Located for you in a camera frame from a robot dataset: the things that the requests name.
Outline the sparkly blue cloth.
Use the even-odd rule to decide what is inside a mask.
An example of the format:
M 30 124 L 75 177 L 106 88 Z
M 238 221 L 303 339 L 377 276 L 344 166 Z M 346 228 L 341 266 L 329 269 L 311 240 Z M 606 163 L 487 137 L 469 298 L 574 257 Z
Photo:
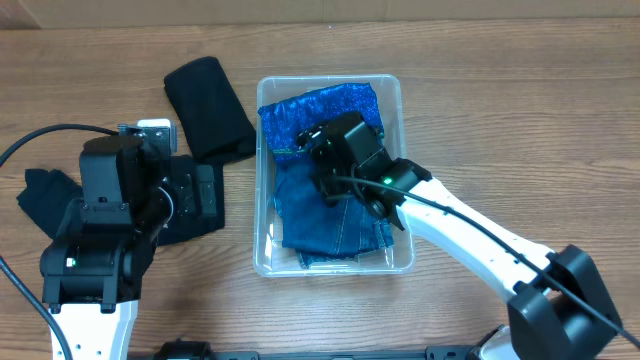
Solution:
M 348 112 L 360 113 L 367 125 L 384 136 L 377 95 L 369 83 L 321 88 L 258 109 L 263 134 L 278 164 L 306 161 L 308 153 L 297 144 L 298 135 Z

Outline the blue jeans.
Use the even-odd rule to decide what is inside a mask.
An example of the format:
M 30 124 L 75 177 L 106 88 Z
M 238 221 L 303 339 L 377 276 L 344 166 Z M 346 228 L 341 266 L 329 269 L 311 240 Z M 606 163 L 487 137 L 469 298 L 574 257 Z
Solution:
M 312 172 L 306 160 L 278 166 L 273 195 L 283 223 L 282 245 L 296 251 L 303 268 L 394 245 L 388 221 L 370 215 L 355 198 L 327 206 L 310 179 Z

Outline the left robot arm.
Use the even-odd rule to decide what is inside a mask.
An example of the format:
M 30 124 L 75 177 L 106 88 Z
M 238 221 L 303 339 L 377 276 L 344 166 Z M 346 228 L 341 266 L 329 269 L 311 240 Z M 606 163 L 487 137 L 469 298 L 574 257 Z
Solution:
M 217 173 L 133 135 L 95 138 L 79 158 L 80 226 L 43 252 L 43 301 L 58 359 L 124 359 L 158 236 L 218 216 Z

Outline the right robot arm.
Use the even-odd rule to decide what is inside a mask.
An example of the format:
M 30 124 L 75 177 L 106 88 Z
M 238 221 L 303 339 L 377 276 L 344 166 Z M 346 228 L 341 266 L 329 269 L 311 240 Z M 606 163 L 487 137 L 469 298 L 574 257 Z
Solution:
M 506 304 L 508 322 L 466 353 L 468 359 L 593 359 L 622 321 L 591 257 L 520 237 L 472 209 L 417 163 L 392 158 L 380 129 L 346 113 L 301 131 L 325 202 L 354 196 L 386 219 L 438 246 Z

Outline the clear plastic container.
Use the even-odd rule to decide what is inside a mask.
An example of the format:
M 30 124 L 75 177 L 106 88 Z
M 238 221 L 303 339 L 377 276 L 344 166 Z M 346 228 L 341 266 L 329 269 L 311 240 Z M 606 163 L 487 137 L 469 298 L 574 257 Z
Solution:
M 258 108 L 312 90 L 343 83 L 368 83 L 376 92 L 383 122 L 383 144 L 392 157 L 407 155 L 403 101 L 399 80 L 391 74 L 268 76 L 257 85 Z M 253 264 L 264 277 L 309 277 L 348 275 L 401 275 L 415 263 L 411 233 L 392 229 L 394 245 L 342 261 L 317 262 L 305 269 L 293 249 L 282 245 L 282 220 L 276 213 L 273 194 L 277 166 L 262 131 L 256 122 L 256 191 L 254 213 Z

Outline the black rolled cloth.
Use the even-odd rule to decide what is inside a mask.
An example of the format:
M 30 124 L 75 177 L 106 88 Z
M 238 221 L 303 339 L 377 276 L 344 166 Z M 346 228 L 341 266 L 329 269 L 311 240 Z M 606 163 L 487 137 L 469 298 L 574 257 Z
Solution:
M 224 165 L 255 155 L 256 130 L 217 58 L 179 67 L 164 89 L 195 160 Z

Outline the small black crumpled cloth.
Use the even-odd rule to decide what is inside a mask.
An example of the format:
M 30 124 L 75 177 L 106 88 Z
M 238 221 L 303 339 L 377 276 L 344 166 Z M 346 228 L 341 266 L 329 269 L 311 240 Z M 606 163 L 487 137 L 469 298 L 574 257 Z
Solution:
M 18 205 L 49 238 L 80 230 L 80 185 L 57 169 L 27 169 L 25 182 Z

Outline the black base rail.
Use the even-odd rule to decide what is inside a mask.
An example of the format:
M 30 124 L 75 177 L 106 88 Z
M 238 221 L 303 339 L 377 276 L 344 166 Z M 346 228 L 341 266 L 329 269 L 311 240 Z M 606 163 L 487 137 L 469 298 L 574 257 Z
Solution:
M 209 342 L 177 339 L 164 343 L 156 353 L 129 353 L 129 360 L 465 360 L 475 359 L 474 345 L 437 345 L 425 350 L 376 350 L 355 352 L 260 353 L 214 351 Z

